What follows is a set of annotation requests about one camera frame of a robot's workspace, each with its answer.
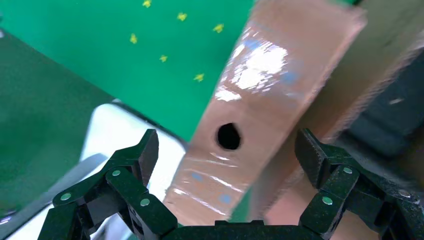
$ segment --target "green mat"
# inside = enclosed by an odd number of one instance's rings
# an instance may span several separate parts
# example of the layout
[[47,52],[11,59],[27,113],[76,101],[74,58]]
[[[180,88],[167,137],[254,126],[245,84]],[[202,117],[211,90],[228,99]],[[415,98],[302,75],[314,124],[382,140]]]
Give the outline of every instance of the green mat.
[[189,141],[253,0],[1,0],[1,26]]
[[113,98],[9,34],[0,50],[1,216],[79,162],[92,112]]

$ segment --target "yellow star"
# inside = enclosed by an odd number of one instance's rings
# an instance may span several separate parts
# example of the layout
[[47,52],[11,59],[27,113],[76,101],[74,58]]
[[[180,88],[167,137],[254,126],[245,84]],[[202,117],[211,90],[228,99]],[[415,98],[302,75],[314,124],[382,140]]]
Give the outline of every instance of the yellow star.
[[162,61],[162,63],[166,62],[166,61],[167,61],[167,59],[168,59],[168,56],[165,56],[165,55],[162,55],[162,56],[160,56],[160,58],[159,58],[159,60],[161,60],[161,61]]
[[129,38],[129,41],[133,44],[137,43],[137,37],[134,33],[131,33],[131,37]]
[[143,7],[149,8],[152,5],[152,0],[144,0]]
[[183,12],[178,13],[178,16],[176,16],[176,19],[181,20],[181,22],[186,20],[186,18],[187,18],[187,13],[183,13]]
[[205,76],[205,74],[204,73],[202,73],[202,74],[197,74],[195,77],[194,77],[194,79],[193,80],[197,80],[199,83],[201,82],[201,81],[203,81],[203,77]]
[[224,24],[218,24],[212,30],[215,31],[215,32],[217,32],[217,33],[220,33],[220,32],[223,31],[223,29],[224,29]]

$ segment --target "metal rivet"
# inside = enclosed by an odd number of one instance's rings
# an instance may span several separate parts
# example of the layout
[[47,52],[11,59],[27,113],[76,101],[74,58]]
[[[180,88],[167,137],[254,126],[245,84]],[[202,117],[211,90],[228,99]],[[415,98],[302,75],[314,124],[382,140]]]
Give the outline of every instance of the metal rivet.
[[150,203],[150,200],[145,198],[145,199],[141,200],[140,205],[142,207],[145,207],[145,206],[149,205],[149,203]]
[[410,194],[409,192],[407,192],[407,191],[403,190],[403,189],[399,190],[399,194],[400,194],[402,197],[405,197],[405,198],[410,198],[410,197],[411,197],[411,194]]
[[352,169],[345,167],[345,168],[343,168],[343,172],[345,172],[347,174],[352,174]]
[[331,200],[331,198],[326,197],[326,196],[323,196],[322,197],[322,202],[325,203],[325,204],[327,204],[327,205],[333,204],[333,200]]
[[71,194],[70,193],[65,193],[65,194],[63,194],[61,197],[60,197],[60,200],[62,200],[62,201],[66,201],[66,200],[68,200],[68,199],[70,199],[71,198]]
[[118,176],[119,174],[121,174],[121,171],[119,171],[119,170],[115,170],[115,171],[112,172],[112,176],[114,176],[114,177]]

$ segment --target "brown cardboard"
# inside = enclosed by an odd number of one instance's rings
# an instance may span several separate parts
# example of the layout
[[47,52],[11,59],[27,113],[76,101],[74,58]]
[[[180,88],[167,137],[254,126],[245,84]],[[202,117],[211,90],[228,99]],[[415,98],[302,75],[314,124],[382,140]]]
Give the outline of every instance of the brown cardboard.
[[[306,176],[287,190],[265,215],[268,225],[298,225],[299,218],[317,193]],[[357,215],[346,211],[331,240],[377,240],[372,231]]]
[[294,154],[297,129],[309,128],[321,141],[331,142],[423,46],[423,1],[369,0],[360,7],[367,11],[366,27],[253,185],[250,219],[263,217],[302,175]]
[[[164,203],[183,225],[227,219],[363,28],[326,0],[261,0],[252,11]],[[216,142],[234,123],[237,150]]]

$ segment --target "hole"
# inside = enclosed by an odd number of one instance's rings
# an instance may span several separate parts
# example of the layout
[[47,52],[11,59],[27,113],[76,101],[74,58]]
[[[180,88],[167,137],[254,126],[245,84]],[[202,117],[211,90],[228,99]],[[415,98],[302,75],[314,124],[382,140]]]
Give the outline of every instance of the hole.
[[241,137],[234,123],[227,123],[218,129],[216,142],[225,150],[236,150],[240,147]]

